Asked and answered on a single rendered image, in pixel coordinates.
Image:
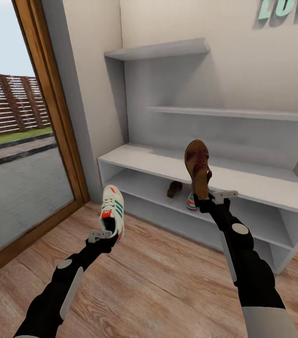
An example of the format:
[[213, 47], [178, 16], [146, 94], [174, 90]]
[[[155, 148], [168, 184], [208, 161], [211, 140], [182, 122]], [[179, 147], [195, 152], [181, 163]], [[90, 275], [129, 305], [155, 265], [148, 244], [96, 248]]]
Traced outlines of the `gym shoe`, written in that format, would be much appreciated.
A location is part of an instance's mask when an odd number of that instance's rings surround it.
[[189, 208], [191, 210], [197, 210], [198, 209], [198, 207], [195, 206], [194, 194], [192, 192], [192, 189], [190, 189], [190, 191], [188, 193], [187, 208]]
[[120, 242], [125, 234], [124, 229], [124, 199], [119, 189], [110, 184], [104, 188], [103, 201], [101, 209], [101, 228], [102, 230], [110, 230], [112, 236], [108, 239], [112, 239], [118, 234], [116, 243]]

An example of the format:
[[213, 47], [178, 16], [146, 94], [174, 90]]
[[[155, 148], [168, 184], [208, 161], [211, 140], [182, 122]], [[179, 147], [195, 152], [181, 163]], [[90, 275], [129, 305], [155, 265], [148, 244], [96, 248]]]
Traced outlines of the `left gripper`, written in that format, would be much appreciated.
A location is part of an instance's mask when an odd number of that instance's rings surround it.
[[116, 234], [112, 239], [101, 238], [96, 243], [89, 243], [89, 239], [86, 239], [86, 247], [83, 250], [88, 250], [93, 255], [93, 262], [101, 253], [110, 253], [112, 247], [115, 245], [118, 239]]

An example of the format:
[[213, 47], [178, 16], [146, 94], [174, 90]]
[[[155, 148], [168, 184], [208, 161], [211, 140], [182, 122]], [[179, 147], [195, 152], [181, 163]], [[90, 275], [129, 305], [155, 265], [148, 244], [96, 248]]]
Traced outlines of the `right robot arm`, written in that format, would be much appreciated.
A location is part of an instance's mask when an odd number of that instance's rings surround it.
[[273, 272], [253, 251], [250, 230], [229, 213], [237, 190], [214, 191], [208, 199], [194, 194], [195, 206], [210, 213], [218, 225], [220, 241], [234, 285], [238, 287], [248, 338], [298, 338], [282, 299], [275, 289]]

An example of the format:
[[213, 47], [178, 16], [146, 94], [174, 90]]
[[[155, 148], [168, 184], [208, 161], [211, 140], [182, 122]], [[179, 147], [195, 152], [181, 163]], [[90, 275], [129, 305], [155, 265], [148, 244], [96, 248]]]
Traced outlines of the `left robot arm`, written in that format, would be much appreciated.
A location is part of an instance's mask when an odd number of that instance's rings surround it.
[[13, 338], [55, 338], [70, 309], [82, 281], [83, 273], [101, 253], [110, 253], [118, 234], [112, 239], [110, 230], [90, 230], [86, 247], [60, 262], [52, 282], [30, 304], [26, 319]]

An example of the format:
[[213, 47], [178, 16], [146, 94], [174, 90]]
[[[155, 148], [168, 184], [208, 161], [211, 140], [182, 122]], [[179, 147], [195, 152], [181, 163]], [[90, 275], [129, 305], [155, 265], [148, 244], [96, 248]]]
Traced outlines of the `sandal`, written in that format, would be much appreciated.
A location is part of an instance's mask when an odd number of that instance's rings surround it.
[[174, 181], [170, 184], [170, 188], [167, 191], [167, 197], [173, 198], [176, 192], [180, 192], [183, 188], [183, 184], [179, 181]]
[[209, 152], [204, 142], [196, 139], [192, 141], [185, 152], [185, 166], [192, 179], [192, 192], [200, 200], [208, 199], [208, 183], [212, 178], [212, 171], [208, 166]]

